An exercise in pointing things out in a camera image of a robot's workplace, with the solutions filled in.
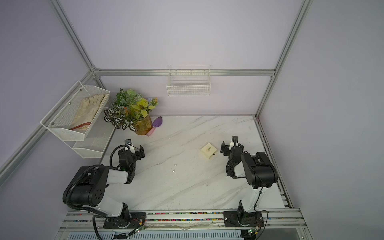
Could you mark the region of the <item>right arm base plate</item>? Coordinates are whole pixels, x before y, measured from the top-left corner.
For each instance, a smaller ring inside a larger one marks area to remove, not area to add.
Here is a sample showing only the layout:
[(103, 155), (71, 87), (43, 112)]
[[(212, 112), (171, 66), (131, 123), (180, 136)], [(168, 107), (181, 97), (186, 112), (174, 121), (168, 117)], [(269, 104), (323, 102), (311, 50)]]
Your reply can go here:
[(261, 211), (244, 212), (224, 211), (225, 227), (264, 227), (265, 222)]

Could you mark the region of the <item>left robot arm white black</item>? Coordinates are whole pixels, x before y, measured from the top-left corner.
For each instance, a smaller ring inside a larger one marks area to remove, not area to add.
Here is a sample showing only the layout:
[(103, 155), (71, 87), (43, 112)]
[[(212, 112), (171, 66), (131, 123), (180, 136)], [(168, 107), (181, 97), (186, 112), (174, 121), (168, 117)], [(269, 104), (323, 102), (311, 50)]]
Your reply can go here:
[(107, 218), (130, 219), (127, 204), (107, 195), (111, 185), (131, 184), (137, 161), (145, 157), (142, 146), (124, 144), (116, 147), (110, 155), (110, 164), (82, 166), (63, 193), (63, 202), (73, 210), (92, 212)]

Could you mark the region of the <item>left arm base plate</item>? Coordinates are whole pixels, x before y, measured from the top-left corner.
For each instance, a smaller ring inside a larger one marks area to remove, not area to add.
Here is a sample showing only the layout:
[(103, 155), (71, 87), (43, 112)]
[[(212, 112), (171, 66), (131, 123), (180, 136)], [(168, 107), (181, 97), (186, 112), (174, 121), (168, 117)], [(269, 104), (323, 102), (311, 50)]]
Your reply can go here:
[(136, 229), (143, 225), (146, 220), (147, 213), (145, 212), (130, 212), (130, 217), (107, 218), (104, 222), (104, 229)]

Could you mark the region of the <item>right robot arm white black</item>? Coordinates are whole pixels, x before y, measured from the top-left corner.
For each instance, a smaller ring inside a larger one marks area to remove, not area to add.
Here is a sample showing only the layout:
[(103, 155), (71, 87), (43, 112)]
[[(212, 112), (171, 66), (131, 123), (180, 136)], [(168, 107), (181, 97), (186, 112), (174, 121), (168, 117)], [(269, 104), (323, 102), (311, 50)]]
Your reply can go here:
[(278, 181), (276, 168), (264, 152), (251, 155), (244, 146), (232, 141), (221, 144), (220, 153), (228, 157), (226, 174), (232, 179), (246, 179), (251, 192), (239, 201), (244, 212), (257, 212), (267, 189)]

